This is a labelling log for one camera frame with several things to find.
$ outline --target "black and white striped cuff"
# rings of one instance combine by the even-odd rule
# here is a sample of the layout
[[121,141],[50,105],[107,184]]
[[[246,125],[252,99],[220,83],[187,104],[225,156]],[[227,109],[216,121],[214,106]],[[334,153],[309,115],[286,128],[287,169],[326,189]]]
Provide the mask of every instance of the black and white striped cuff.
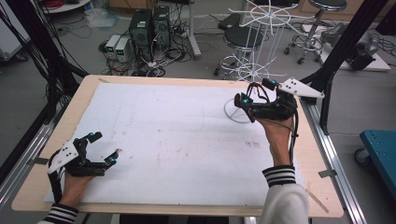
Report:
[[78,214],[76,208],[72,208],[63,204],[54,203],[44,221],[57,224],[74,223]]
[[294,166],[280,165],[265,169],[262,171],[267,179],[268,186],[271,188],[273,185],[295,184],[296,177]]

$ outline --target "stool seat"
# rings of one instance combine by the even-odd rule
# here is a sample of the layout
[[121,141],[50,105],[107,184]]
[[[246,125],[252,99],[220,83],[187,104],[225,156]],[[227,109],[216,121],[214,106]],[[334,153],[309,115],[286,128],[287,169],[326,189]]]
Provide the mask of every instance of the stool seat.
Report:
[[314,7],[327,11],[341,11],[347,7],[346,0],[308,0],[308,2]]
[[255,29],[251,29],[249,34],[249,30],[246,26],[232,26],[225,30],[224,41],[235,49],[256,50],[262,44],[262,34],[257,34]]

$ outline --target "blue cart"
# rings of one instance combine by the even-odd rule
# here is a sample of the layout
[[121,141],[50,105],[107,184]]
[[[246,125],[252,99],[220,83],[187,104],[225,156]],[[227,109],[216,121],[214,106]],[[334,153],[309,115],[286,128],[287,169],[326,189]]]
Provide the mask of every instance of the blue cart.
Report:
[[396,132],[366,130],[360,137],[365,148],[356,150],[356,163],[368,166],[372,161],[396,200]]

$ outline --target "bar stool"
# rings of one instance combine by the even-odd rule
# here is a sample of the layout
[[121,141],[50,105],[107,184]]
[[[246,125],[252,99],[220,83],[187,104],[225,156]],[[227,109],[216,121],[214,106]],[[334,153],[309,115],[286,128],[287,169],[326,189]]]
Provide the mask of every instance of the bar stool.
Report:
[[308,2],[314,6],[319,8],[319,12],[315,15],[315,22],[312,25],[311,29],[309,30],[308,34],[307,33],[299,33],[295,35],[291,41],[291,43],[288,44],[288,46],[285,48],[284,53],[289,54],[290,53],[290,47],[299,47],[301,49],[304,49],[304,54],[303,57],[301,57],[297,63],[302,64],[305,59],[305,54],[308,51],[320,51],[320,53],[317,55],[315,58],[315,62],[319,62],[320,60],[320,55],[322,52],[322,43],[320,40],[316,37],[314,37],[314,34],[318,28],[318,25],[320,23],[320,19],[324,13],[324,11],[341,11],[347,6],[347,1],[346,0],[308,0]]
[[261,32],[251,26],[235,25],[226,29],[223,37],[224,42],[235,49],[236,53],[221,60],[214,75],[218,76],[219,72],[222,72],[224,73],[223,79],[225,79],[236,72],[239,75],[245,73],[245,77],[248,77],[252,55],[254,55],[254,51],[260,48],[262,37]]

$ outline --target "hand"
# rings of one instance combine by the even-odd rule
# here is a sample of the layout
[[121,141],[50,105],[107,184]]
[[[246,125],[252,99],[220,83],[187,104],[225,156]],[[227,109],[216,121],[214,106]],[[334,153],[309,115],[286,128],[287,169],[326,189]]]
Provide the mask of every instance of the hand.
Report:
[[65,172],[64,177],[64,195],[59,203],[69,207],[77,207],[84,195],[85,188],[94,176],[72,176]]
[[291,132],[291,118],[286,120],[256,119],[264,128],[270,143],[274,166],[290,165],[289,139]]

